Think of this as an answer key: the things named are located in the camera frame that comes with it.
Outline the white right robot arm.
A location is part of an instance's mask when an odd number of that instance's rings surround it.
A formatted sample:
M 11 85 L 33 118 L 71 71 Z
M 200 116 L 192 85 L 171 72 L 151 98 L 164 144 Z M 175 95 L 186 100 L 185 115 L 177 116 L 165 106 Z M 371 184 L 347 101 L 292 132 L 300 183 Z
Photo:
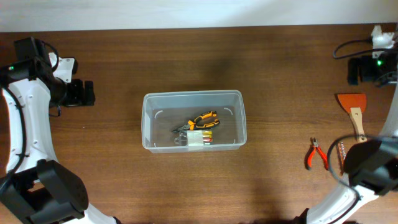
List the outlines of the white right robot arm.
M 397 91 L 380 135 L 367 138 L 348 151 L 342 177 L 329 167 L 338 185 L 318 205 L 295 217 L 294 223 L 346 223 L 362 206 L 397 191 Z

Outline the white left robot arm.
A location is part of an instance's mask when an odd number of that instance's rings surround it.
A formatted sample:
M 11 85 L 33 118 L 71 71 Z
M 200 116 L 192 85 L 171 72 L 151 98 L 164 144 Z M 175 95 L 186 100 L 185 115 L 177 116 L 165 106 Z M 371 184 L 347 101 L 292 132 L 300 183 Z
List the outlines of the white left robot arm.
M 22 223 L 119 223 L 88 199 L 83 181 L 55 155 L 49 109 L 91 106 L 93 83 L 73 79 L 74 58 L 32 57 L 1 68 L 10 153 L 1 203 Z

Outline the orange black long-nose pliers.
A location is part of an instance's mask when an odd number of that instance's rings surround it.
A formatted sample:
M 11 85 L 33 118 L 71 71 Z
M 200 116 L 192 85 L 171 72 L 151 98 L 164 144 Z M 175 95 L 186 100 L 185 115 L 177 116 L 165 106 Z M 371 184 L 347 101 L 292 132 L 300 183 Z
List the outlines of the orange black long-nose pliers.
M 172 132 L 177 133 L 180 131 L 207 130 L 215 128 L 220 124 L 220 120 L 217 116 L 218 114 L 216 111 L 204 112 L 196 118 L 188 120 L 186 124 L 174 129 Z

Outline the clear plastic storage box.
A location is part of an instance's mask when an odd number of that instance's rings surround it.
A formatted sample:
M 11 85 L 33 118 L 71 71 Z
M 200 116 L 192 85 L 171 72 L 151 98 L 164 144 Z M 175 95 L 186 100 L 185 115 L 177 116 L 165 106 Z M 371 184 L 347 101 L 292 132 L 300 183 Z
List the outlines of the clear plastic storage box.
M 152 153 L 239 149 L 247 141 L 243 96 L 238 90 L 149 93 L 141 131 Z

